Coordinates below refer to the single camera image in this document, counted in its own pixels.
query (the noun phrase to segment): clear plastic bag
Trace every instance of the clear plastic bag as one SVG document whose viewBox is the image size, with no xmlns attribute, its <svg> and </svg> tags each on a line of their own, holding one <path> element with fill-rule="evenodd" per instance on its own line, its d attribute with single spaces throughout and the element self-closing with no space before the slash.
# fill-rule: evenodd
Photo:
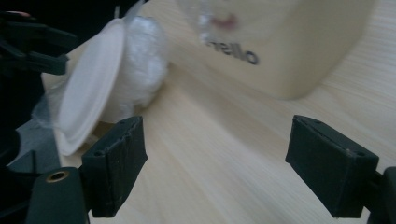
<svg viewBox="0 0 396 224">
<path fill-rule="evenodd" d="M 137 106 L 147 106 L 167 74 L 167 40 L 159 23 L 136 17 L 125 20 L 125 31 L 126 47 L 119 74 L 101 117 L 101 121 L 110 123 L 133 116 Z M 46 75 L 50 84 L 32 113 L 32 119 L 44 128 L 59 128 L 64 90 L 78 60 L 78 55 L 74 56 L 68 62 L 67 74 L 59 77 Z"/>
<path fill-rule="evenodd" d="M 177 0 L 205 42 L 265 39 L 302 0 Z"/>
<path fill-rule="evenodd" d="M 167 74 L 167 40 L 151 18 L 136 17 L 127 24 L 127 45 L 115 88 L 101 120 L 115 123 L 146 107 Z"/>
</svg>

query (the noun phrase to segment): screw hole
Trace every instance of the screw hole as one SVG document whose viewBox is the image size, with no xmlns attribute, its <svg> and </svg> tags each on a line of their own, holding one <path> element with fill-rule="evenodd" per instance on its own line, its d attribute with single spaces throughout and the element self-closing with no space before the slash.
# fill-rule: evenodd
<svg viewBox="0 0 396 224">
<path fill-rule="evenodd" d="M 67 172 L 67 171 L 56 172 L 56 173 L 49 175 L 47 177 L 47 182 L 48 183 L 59 182 L 61 180 L 66 179 L 68 176 L 69 176 L 69 172 Z"/>
</svg>

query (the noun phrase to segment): white lid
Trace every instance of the white lid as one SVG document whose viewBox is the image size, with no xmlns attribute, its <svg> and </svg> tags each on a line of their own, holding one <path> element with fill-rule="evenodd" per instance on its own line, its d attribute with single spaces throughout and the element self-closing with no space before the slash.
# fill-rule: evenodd
<svg viewBox="0 0 396 224">
<path fill-rule="evenodd" d="M 124 49 L 122 19 L 111 21 L 81 55 L 62 99 L 54 128 L 58 150 L 71 155 L 99 120 L 113 89 Z"/>
</svg>

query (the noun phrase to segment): wood grain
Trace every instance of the wood grain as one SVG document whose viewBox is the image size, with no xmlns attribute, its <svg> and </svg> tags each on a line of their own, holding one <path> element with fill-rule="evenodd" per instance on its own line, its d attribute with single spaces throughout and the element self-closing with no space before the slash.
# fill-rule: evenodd
<svg viewBox="0 0 396 224">
<path fill-rule="evenodd" d="M 173 21 L 163 23 L 169 76 L 141 112 L 149 159 L 116 217 L 92 223 L 365 223 L 367 211 L 333 219 L 284 159 L 298 114 L 372 150 L 379 172 L 396 164 L 396 2 L 379 1 L 365 35 L 311 93 L 280 101 L 199 63 L 172 1 L 142 11 Z"/>
</svg>

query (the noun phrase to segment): plastic bag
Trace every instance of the plastic bag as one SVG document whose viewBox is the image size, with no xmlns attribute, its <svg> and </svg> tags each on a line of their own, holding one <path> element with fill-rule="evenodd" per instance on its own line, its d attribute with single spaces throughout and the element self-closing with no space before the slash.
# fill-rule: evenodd
<svg viewBox="0 0 396 224">
<path fill-rule="evenodd" d="M 102 114 L 101 121 L 105 122 L 116 123 L 131 117 L 137 106 L 147 106 L 167 74 L 167 40 L 159 23 L 154 19 L 136 17 L 125 22 L 125 29 L 126 49 L 114 89 Z M 59 77 L 46 75 L 46 81 L 51 84 L 32 112 L 32 119 L 44 128 L 59 127 L 64 89 L 76 63 L 76 59 L 71 58 L 67 74 Z"/>
<path fill-rule="evenodd" d="M 302 0 L 177 0 L 204 42 L 265 39 Z"/>
<path fill-rule="evenodd" d="M 167 74 L 167 40 L 160 24 L 136 17 L 126 33 L 119 77 L 102 115 L 105 122 L 129 118 L 137 106 L 146 107 Z"/>
</svg>

